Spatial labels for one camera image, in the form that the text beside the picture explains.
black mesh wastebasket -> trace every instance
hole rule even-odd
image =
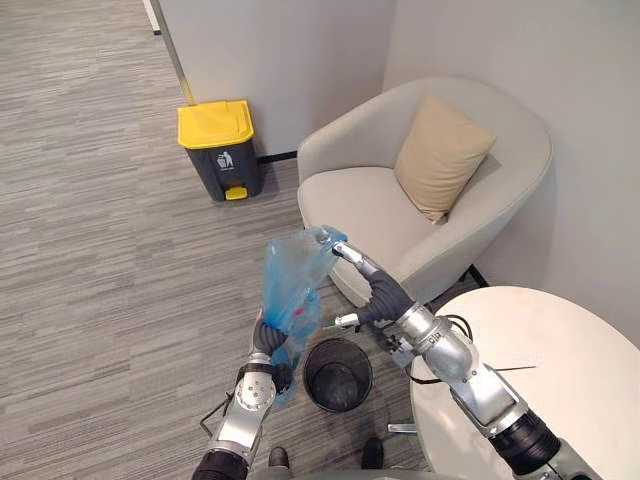
[[[313,347],[304,365],[307,394],[330,412],[347,412],[362,404],[373,373],[367,354],[355,343],[330,338]]]

white armchair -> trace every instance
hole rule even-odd
[[[415,208],[393,173],[427,91],[498,137],[440,226]],[[425,78],[373,98],[304,140],[298,149],[298,203],[306,226],[342,230],[425,303],[467,270],[550,163],[545,128],[515,100],[471,80]],[[369,286],[347,262],[340,260],[331,278],[355,305],[369,299]]]

gray carpet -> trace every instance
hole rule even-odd
[[[269,239],[301,227],[294,160],[254,199],[213,204],[176,143],[184,103],[139,0],[0,2],[0,477],[187,479],[199,418],[233,385]],[[350,311],[329,283],[325,320]],[[315,335],[316,342],[333,332]],[[375,386],[344,415],[298,388],[270,447],[294,472],[424,468],[409,385],[366,335]]]

trash bin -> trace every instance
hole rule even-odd
[[[214,200],[240,200],[262,190],[246,100],[179,108],[178,143]]]
[[[365,401],[373,373],[367,354],[344,338],[317,344],[304,365],[304,386],[313,402],[333,413],[353,410]]]

white wall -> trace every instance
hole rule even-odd
[[[385,88],[441,74],[500,87],[554,143],[554,167],[479,269],[640,345],[640,2],[401,0]]]
[[[197,103],[248,98],[260,154],[382,90],[395,0],[161,0]]]

